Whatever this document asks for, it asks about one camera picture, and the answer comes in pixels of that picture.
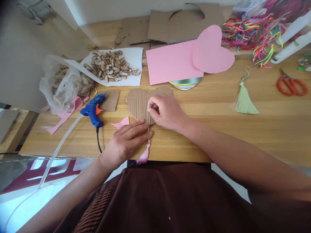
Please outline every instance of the person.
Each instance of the person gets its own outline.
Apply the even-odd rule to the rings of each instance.
[[[191,119],[172,96],[152,96],[148,111],[159,126],[187,137],[244,186],[251,204],[214,171],[194,163],[134,164],[105,182],[152,137],[140,120],[118,129],[104,152],[19,232],[311,231],[310,177]]]

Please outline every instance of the tassel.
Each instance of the tassel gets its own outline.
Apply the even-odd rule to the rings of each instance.
[[[248,66],[245,67],[246,72],[248,73],[247,76],[242,77],[242,80],[240,82],[240,93],[236,98],[236,101],[234,102],[232,108],[239,112],[239,113],[247,113],[247,114],[259,114],[260,112],[257,110],[257,108],[253,105],[246,87],[244,86],[244,80],[246,80],[249,77],[249,70],[246,68],[249,68]]]
[[[147,120],[148,120],[148,132],[149,132],[149,128],[150,128],[150,112],[147,110]],[[147,149],[144,150],[144,152],[141,154],[141,156],[139,157],[138,160],[136,160],[137,164],[145,164],[148,161],[148,157],[149,157],[149,147],[150,147],[150,139],[148,139],[148,144],[147,144]]]
[[[150,147],[150,139],[148,139],[147,149],[142,153],[138,160],[136,160],[137,164],[145,164],[148,161],[149,157],[149,147]]]

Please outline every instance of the pink paper heart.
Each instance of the pink paper heart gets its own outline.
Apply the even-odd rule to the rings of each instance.
[[[220,73],[234,63],[234,54],[221,47],[222,32],[217,25],[205,29],[197,38],[192,51],[194,66],[206,73]]]

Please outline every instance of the pink tassel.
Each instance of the pink tassel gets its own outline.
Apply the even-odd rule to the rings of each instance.
[[[148,132],[149,132],[149,128],[150,128],[150,112],[149,109],[147,110],[147,120],[148,120]],[[145,151],[142,153],[142,155],[139,157],[138,160],[136,160],[137,164],[145,164],[148,161],[148,157],[149,157],[149,147],[150,147],[150,139],[148,139],[148,144],[147,144],[147,149],[145,149]]]
[[[147,149],[142,153],[138,160],[136,160],[137,164],[145,164],[148,161],[149,157],[149,147],[150,147],[150,139],[148,139]]]

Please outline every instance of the pink paper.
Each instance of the pink paper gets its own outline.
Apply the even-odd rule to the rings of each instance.
[[[48,129],[47,131],[50,133],[50,134],[53,134],[53,133],[55,133],[55,131],[76,111],[76,110],[78,110],[82,105],[83,105],[83,103],[85,102],[85,101],[87,101],[89,99],[89,97],[87,96],[87,97],[85,97],[84,98],[84,100],[82,101],[82,99],[79,97],[79,96],[76,96],[75,98],[74,98],[74,105],[75,105],[75,107],[74,107],[74,110],[72,111],[72,112],[70,112],[70,113],[61,113],[61,114],[57,114],[60,118],[61,118],[61,120],[60,120],[60,122],[57,124],[57,125],[55,125],[53,128],[50,128],[50,129]]]
[[[235,56],[230,50],[221,47],[221,39],[221,28],[217,25],[208,27],[199,35],[192,53],[196,68],[206,73],[220,73],[233,65]]]
[[[192,62],[195,40],[146,51],[150,85],[203,77]]]
[[[130,119],[129,119],[129,116],[127,116],[119,123],[116,123],[116,124],[110,123],[110,124],[113,125],[115,128],[119,129],[119,128],[121,128],[124,125],[129,125],[130,124]]]

